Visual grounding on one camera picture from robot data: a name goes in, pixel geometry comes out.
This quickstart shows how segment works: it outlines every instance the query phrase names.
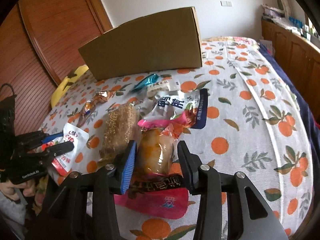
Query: metal screw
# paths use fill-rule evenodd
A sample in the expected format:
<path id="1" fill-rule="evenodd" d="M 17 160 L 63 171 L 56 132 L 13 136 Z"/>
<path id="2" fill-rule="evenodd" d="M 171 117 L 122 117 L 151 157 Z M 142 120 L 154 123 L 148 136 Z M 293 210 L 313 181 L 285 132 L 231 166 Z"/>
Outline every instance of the metal screw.
<path id="1" fill-rule="evenodd" d="M 78 177 L 78 176 L 79 176 L 79 172 L 77 172 L 77 171 L 73 171 L 73 172 L 71 172 L 70 175 L 69 175 L 69 177 L 70 177 L 70 178 L 73 178 L 73 179 L 75 179 L 75 178 Z"/>
<path id="2" fill-rule="evenodd" d="M 112 164 L 112 163 L 109 163 L 105 166 L 105 168 L 108 170 L 108 171 L 111 171 L 115 168 L 115 166 Z"/>
<path id="3" fill-rule="evenodd" d="M 245 177 L 245 174 L 242 171 L 237 172 L 237 177 L 240 179 L 243 179 Z"/>
<path id="4" fill-rule="evenodd" d="M 208 170 L 210 169 L 210 166 L 207 165 L 207 164 L 202 164 L 202 165 L 200 166 L 200 169 L 203 170 L 203 171 L 208 171 Z"/>

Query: bed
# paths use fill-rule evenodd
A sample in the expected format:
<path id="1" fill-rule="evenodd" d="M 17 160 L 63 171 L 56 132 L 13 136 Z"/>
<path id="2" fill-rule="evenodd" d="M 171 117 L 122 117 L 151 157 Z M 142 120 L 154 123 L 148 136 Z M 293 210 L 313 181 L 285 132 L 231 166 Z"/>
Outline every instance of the bed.
<path id="1" fill-rule="evenodd" d="M 201 50 L 203 67 L 157 72 L 163 79 L 179 81 L 183 91 L 206 88 L 209 92 L 206 127 L 185 130 L 179 139 L 185 140 L 191 153 L 199 155 L 203 163 L 210 163 L 217 171 L 245 172 L 287 235 L 293 236 L 306 221 L 312 199 L 318 201 L 313 187 L 319 186 L 318 175 L 314 176 L 314 169 L 319 170 L 319 130 L 314 126 L 308 105 L 256 41 L 211 38 L 202 42 Z M 77 157 L 73 171 L 97 170 L 106 110 L 143 99 L 130 90 L 146 75 L 148 73 L 96 82 L 87 71 L 52 109 L 41 126 L 50 134 L 61 131 L 66 122 L 76 125 L 79 110 L 95 91 L 121 92 L 99 106 L 83 126 L 90 138 Z M 58 184 L 64 179 L 55 170 L 50 170 L 50 175 Z M 117 206 L 121 236 L 137 240 L 167 236 L 170 240 L 192 239 L 199 199 L 190 195 L 187 213 L 177 220 L 153 218 Z M 224 195 L 222 202 L 222 239 L 227 239 Z M 91 203 L 89 195 L 88 214 L 92 213 Z"/>

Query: wooden cabinet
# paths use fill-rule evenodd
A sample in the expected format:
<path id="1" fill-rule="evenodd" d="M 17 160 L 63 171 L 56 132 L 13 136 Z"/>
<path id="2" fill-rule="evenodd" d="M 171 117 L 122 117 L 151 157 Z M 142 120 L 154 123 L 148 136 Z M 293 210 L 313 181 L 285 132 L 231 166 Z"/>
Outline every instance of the wooden cabinet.
<path id="1" fill-rule="evenodd" d="M 10 83 L 18 95 L 15 133 L 36 131 L 50 112 L 55 85 L 29 41 L 17 6 L 0 26 L 0 37 L 0 85 Z M 11 95 L 6 87 L 0 100 Z"/>
<path id="2" fill-rule="evenodd" d="M 87 0 L 20 0 L 30 40 L 56 84 L 85 64 L 78 48 L 104 31 Z"/>
<path id="3" fill-rule="evenodd" d="M 320 121 L 320 49 L 280 26 L 262 20 L 262 36 L 271 40 L 275 59 Z"/>

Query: white wall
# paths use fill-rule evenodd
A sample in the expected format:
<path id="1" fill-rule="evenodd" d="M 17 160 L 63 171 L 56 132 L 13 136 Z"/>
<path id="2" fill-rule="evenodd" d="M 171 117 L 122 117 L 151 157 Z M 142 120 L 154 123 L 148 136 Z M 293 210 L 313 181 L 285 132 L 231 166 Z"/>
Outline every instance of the white wall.
<path id="1" fill-rule="evenodd" d="M 306 24 L 306 17 L 305 17 L 304 10 L 297 3 L 297 1 L 296 0 L 288 0 L 288 2 L 290 3 L 293 17 L 302 21 L 303 24 Z"/>
<path id="2" fill-rule="evenodd" d="M 102 0 L 113 26 L 137 17 L 173 8 L 194 6 L 202 38 L 211 36 L 261 36 L 261 4 L 277 7 L 276 0 L 225 0 L 233 7 L 222 7 L 221 0 Z"/>

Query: cardboard box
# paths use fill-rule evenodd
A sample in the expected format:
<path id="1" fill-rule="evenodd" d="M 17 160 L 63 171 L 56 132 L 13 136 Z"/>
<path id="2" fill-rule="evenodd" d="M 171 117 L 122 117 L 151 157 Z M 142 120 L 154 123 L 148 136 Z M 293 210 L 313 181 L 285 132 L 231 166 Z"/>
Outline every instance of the cardboard box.
<path id="1" fill-rule="evenodd" d="M 79 49 L 93 76 L 107 78 L 176 68 L 200 68 L 200 32 L 194 7 L 126 22 Z"/>

